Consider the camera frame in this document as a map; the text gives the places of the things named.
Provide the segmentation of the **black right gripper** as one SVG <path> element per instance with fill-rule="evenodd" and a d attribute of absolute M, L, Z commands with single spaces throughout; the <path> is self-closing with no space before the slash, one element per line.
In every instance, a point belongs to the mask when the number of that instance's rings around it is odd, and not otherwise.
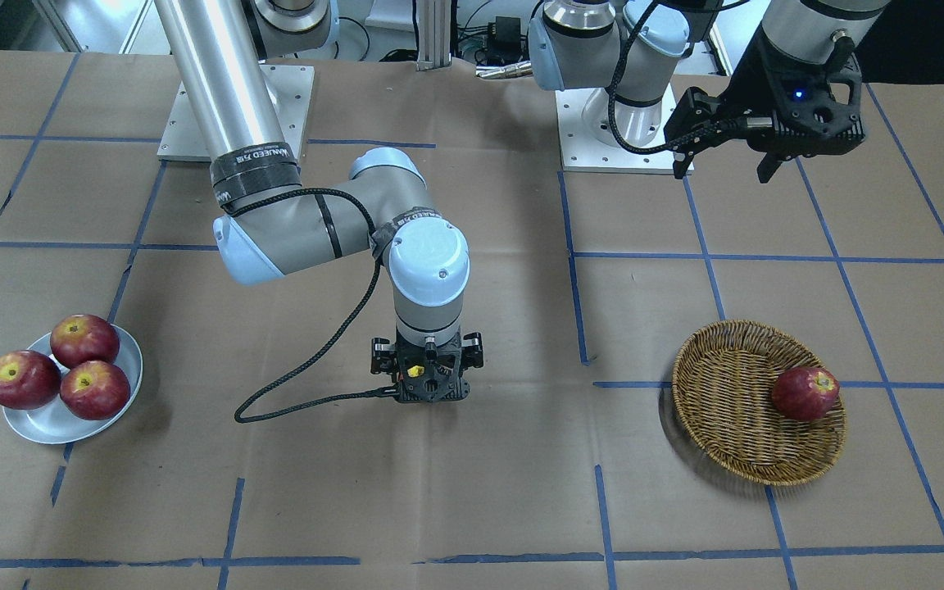
<path fill-rule="evenodd" d="M 386 338 L 372 340 L 370 372 L 388 374 L 391 385 L 382 389 L 384 397 L 400 403 L 460 401 L 468 397 L 470 386 L 462 373 L 470 367 L 483 367 L 482 334 L 457 334 L 445 343 L 428 336 L 419 344 L 398 334 L 397 342 Z M 409 379 L 407 369 L 424 367 L 424 376 Z"/>

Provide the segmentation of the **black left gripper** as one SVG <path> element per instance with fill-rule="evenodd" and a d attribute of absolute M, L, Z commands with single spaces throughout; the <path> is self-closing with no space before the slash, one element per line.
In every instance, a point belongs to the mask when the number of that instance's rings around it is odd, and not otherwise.
<path fill-rule="evenodd" d="M 782 52 L 757 27 L 722 101 L 698 87 L 679 97 L 664 127 L 672 175 L 685 178 L 693 158 L 728 139 L 744 138 L 764 154 L 756 173 L 767 183 L 797 157 L 843 156 L 868 138 L 860 112 L 862 77 L 853 39 L 842 30 L 824 43 L 823 63 Z"/>

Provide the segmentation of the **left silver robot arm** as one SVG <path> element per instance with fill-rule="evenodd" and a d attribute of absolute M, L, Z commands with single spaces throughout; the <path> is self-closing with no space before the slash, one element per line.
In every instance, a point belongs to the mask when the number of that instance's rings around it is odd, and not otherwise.
<path fill-rule="evenodd" d="M 546 1 L 528 27 L 529 66 L 554 91 L 567 171 L 662 173 L 731 139 L 763 154 L 767 183 L 799 157 L 861 145 L 855 51 L 884 1 L 772 1 L 719 96 L 672 75 L 720 1 Z"/>

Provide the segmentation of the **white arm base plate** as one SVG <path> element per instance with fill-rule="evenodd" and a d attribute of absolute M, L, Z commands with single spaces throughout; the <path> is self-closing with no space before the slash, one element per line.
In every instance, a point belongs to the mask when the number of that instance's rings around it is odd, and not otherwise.
<path fill-rule="evenodd" d="M 164 161 L 210 163 L 229 151 L 285 142 L 298 154 L 312 98 L 308 65 L 247 63 L 238 79 L 211 68 L 184 75 L 162 131 Z"/>
<path fill-rule="evenodd" d="M 556 91 L 556 112 L 562 168 L 572 172 L 644 173 L 671 175 L 674 154 L 659 151 L 638 156 L 623 149 L 608 127 L 607 96 L 600 89 Z M 619 134 L 638 148 L 656 148 L 665 142 L 665 123 L 677 106 L 672 88 L 662 101 L 645 108 L 615 104 Z"/>

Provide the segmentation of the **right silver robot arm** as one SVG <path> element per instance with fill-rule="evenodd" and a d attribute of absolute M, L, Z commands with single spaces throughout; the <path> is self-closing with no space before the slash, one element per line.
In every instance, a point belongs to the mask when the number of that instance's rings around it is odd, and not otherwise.
<path fill-rule="evenodd" d="M 372 343 L 370 370 L 391 384 L 374 391 L 404 403 L 456 401 L 464 372 L 483 365 L 482 337 L 461 335 L 470 252 L 400 149 L 357 158 L 346 182 L 302 184 L 284 137 L 281 93 L 261 63 L 330 44 L 334 1 L 158 1 L 181 82 L 202 132 L 222 216 L 213 224 L 225 268 L 241 284 L 266 283 L 370 252 L 393 284 L 396 337 Z"/>

